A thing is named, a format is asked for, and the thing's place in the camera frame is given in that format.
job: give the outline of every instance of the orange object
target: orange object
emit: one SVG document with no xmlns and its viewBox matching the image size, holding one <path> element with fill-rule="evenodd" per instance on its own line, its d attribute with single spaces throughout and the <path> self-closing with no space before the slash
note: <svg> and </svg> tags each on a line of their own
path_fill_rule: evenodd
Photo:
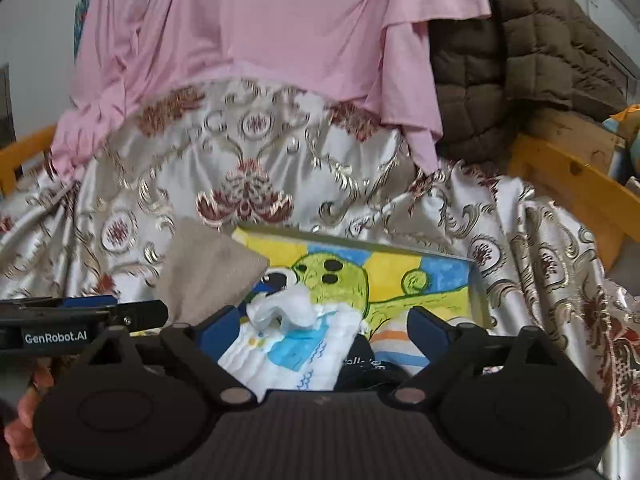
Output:
<svg viewBox="0 0 640 480">
<path fill-rule="evenodd" d="M 532 182 L 593 232 L 605 269 L 625 235 L 640 241 L 640 198 L 615 180 L 546 140 L 520 134 L 509 174 Z"/>
<path fill-rule="evenodd" d="M 31 157 L 49 151 L 56 125 L 52 124 L 31 134 L 25 139 L 9 144 L 0 151 L 0 191 L 7 196 L 15 189 L 15 170 Z"/>
<path fill-rule="evenodd" d="M 402 330 L 384 330 L 382 332 L 375 333 L 373 336 L 371 336 L 371 339 L 369 339 L 369 342 L 373 343 L 376 341 L 384 341 L 386 339 L 395 339 L 398 341 L 410 340 L 406 332 L 403 332 Z"/>
<path fill-rule="evenodd" d="M 619 123 L 624 121 L 628 115 L 632 112 L 640 112 L 640 105 L 631 105 L 622 110 L 621 112 L 612 115 L 611 118 L 617 120 Z"/>
</svg>

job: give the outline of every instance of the green cartoon character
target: green cartoon character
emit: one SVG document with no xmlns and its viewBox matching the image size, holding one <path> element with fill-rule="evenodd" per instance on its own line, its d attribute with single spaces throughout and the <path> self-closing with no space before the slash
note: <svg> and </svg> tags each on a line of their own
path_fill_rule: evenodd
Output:
<svg viewBox="0 0 640 480">
<path fill-rule="evenodd" d="M 409 270 L 402 277 L 404 296 L 386 301 L 369 302 L 369 280 L 366 271 L 336 254 L 314 253 L 300 258 L 293 266 L 298 281 L 311 291 L 315 303 L 348 303 L 362 312 L 369 325 L 366 337 L 390 319 L 412 306 L 423 306 L 443 319 L 451 313 L 463 316 L 468 305 L 466 286 L 451 292 L 425 293 L 429 277 L 421 269 Z"/>
</svg>

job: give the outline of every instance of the cardboard box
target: cardboard box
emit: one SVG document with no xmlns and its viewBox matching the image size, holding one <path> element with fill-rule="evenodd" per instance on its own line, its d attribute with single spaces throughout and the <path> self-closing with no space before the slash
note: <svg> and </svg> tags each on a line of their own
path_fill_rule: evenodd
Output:
<svg viewBox="0 0 640 480">
<path fill-rule="evenodd" d="M 598 123 L 573 112 L 540 108 L 528 133 L 548 140 L 567 153 L 615 178 L 625 149 L 625 140 Z"/>
</svg>

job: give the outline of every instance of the human hand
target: human hand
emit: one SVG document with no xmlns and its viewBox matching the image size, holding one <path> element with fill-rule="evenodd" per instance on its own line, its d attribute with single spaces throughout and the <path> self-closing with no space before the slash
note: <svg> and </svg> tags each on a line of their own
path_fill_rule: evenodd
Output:
<svg viewBox="0 0 640 480">
<path fill-rule="evenodd" d="M 29 461 L 38 457 L 40 449 L 33 434 L 33 414 L 40 402 L 38 390 L 53 386 L 49 369 L 38 363 L 32 375 L 34 386 L 30 386 L 18 402 L 18 418 L 4 428 L 4 438 L 9 444 L 14 460 Z"/>
</svg>

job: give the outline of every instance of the white tissue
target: white tissue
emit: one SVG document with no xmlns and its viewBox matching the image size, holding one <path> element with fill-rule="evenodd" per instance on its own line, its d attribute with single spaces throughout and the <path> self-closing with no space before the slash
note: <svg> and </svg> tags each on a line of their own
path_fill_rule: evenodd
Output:
<svg viewBox="0 0 640 480">
<path fill-rule="evenodd" d="M 249 321 L 258 330 L 266 329 L 271 322 L 280 318 L 280 330 L 284 333 L 300 328 L 311 328 L 322 314 L 311 303 L 311 293 L 304 283 L 296 283 L 270 296 L 258 294 L 246 306 Z"/>
</svg>

